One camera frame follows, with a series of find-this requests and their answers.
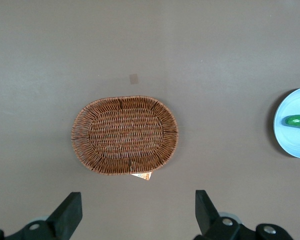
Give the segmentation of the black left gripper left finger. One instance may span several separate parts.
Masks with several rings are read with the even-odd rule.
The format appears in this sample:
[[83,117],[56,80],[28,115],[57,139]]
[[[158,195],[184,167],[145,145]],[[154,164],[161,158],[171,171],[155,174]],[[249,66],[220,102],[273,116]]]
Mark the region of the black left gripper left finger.
[[83,218],[82,195],[70,193],[46,220],[36,220],[0,240],[69,240]]

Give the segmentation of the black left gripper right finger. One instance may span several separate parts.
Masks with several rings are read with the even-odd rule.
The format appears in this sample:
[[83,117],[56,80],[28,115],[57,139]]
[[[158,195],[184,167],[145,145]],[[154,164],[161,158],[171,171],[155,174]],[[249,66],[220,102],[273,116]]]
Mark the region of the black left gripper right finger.
[[282,227],[261,223],[251,230],[231,216],[221,216],[205,190],[195,191],[195,217],[201,234],[196,240],[291,240]]

